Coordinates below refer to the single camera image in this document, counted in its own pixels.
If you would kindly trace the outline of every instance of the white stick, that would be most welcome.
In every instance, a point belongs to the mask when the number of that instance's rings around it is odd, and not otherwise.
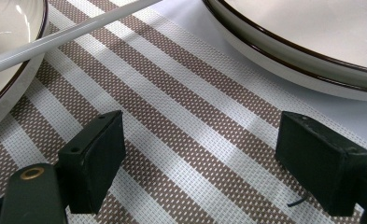
[[[160,1],[162,0],[140,0],[133,2],[123,7],[110,10],[97,17],[88,19],[69,29],[60,31],[53,35],[48,35],[32,43],[2,53],[0,54],[0,72]]]

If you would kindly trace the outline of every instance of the plate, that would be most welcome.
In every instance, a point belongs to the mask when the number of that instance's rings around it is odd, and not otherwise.
[[[47,0],[0,0],[0,53],[41,38],[47,30]],[[0,121],[29,87],[43,57],[0,72]]]
[[[367,1],[204,2],[251,61],[309,89],[367,101]]]

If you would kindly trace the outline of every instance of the woven fabric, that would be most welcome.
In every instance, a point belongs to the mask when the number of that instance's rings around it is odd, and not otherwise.
[[[129,0],[49,0],[52,33]],[[151,9],[45,56],[0,123],[0,197],[19,168],[55,163],[91,119],[123,111],[127,157],[100,214],[70,223],[357,223],[330,217],[274,159],[283,110],[350,130]]]

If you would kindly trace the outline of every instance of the brass ring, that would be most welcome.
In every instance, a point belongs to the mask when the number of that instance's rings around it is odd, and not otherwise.
[[[23,179],[23,180],[34,179],[38,176],[41,176],[43,173],[44,173],[44,168],[43,167],[34,167],[34,168],[31,168],[31,169],[26,170],[25,172],[23,172],[21,174],[21,179]]]

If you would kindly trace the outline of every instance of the dark rim of plate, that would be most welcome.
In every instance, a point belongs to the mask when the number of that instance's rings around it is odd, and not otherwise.
[[[48,0],[43,0],[43,18],[40,25],[40,30],[38,31],[36,39],[39,39],[43,36],[44,32],[46,31],[47,21],[49,16],[49,2]],[[21,75],[23,69],[25,69],[26,65],[28,65],[30,60],[25,61],[21,64],[18,68],[17,72],[11,78],[11,80],[6,84],[6,86],[0,91],[0,99],[6,94],[6,92],[11,88],[11,86],[17,81],[18,77]]]
[[[227,29],[229,30],[230,33],[232,33],[234,36],[236,36],[238,39],[240,39],[242,42],[244,42],[245,44],[247,44],[249,47],[251,47],[252,49],[255,49],[257,52],[261,53],[262,55],[266,56],[267,58],[270,58],[271,60],[275,61],[275,62],[278,62],[278,63],[281,63],[283,65],[285,65],[286,67],[292,69],[292,70],[295,70],[299,73],[302,73],[306,76],[309,76],[309,77],[313,77],[313,78],[316,78],[316,79],[319,79],[321,81],[325,81],[325,82],[328,82],[328,83],[331,83],[333,85],[337,85],[337,86],[341,86],[341,87],[345,87],[345,88],[349,88],[349,89],[352,89],[352,90],[356,90],[356,91],[364,91],[364,92],[367,92],[367,88],[365,87],[360,87],[360,86],[355,86],[355,85],[351,85],[351,84],[348,84],[348,83],[345,83],[345,82],[342,82],[342,81],[338,81],[338,80],[334,80],[334,79],[330,79],[330,78],[327,78],[327,77],[323,77],[321,75],[318,75],[318,74],[315,74],[315,73],[312,73],[312,72],[309,72],[309,71],[306,71],[306,70],[303,70],[302,68],[300,67],[297,67],[291,63],[288,63],[286,61],[283,61],[279,58],[276,58],[275,56],[273,56],[272,54],[268,53],[267,51],[263,50],[263,49],[260,49],[259,47],[257,47],[256,45],[252,44],[250,41],[248,41],[247,39],[243,38],[236,30],[232,29],[231,27],[229,27],[227,24],[227,22],[216,12],[216,10],[212,7],[210,1],[212,0],[203,0],[203,2],[205,3],[206,7],[208,8],[208,10],[213,14],[213,16]],[[338,64],[338,65],[341,65],[343,67],[347,67],[347,68],[350,68],[350,69],[355,69],[355,70],[359,70],[361,72],[366,72],[367,73],[367,67],[362,67],[362,66],[359,66],[359,65],[355,65],[355,64],[352,64],[352,63],[346,63],[346,62],[343,62],[343,61],[340,61],[340,60],[336,60],[334,58],[331,58],[331,57],[327,57],[325,55],[322,55],[322,54],[319,54],[319,53],[316,53],[310,49],[306,49],[306,48],[303,48],[301,46],[298,46],[294,43],[291,43],[289,42],[288,40],[278,36],[278,35],[275,35],[265,29],[263,29],[261,26],[259,26],[257,23],[249,20],[248,18],[246,18],[245,16],[243,16],[242,14],[240,14],[238,11],[236,11],[234,8],[232,8],[229,4],[227,4],[225,1],[223,0],[215,0],[215,1],[218,1],[220,2],[225,8],[227,8],[230,12],[232,12],[232,14],[236,17],[238,17],[238,19],[244,21],[245,23],[247,23],[248,25],[252,26],[253,28],[255,28],[256,30],[260,31],[261,33],[265,34],[265,35],[268,35],[269,37],[275,39],[276,41],[279,41],[291,48],[294,48],[294,49],[297,49],[298,51],[301,51],[301,52],[304,52],[308,55],[311,55],[313,57],[316,57],[316,58],[319,58],[320,60],[323,60],[323,61],[326,61],[326,62],[329,62],[329,63],[334,63],[334,64]]]

